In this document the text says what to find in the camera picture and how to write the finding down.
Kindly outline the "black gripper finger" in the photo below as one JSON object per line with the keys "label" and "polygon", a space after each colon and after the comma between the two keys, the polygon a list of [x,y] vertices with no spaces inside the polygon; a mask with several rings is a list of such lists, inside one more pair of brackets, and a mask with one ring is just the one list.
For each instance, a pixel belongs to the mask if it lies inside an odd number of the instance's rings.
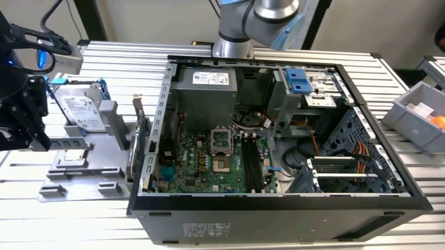
{"label": "black gripper finger", "polygon": [[1,151],[49,150],[43,122],[47,115],[47,81],[33,76],[16,93],[1,98]]}

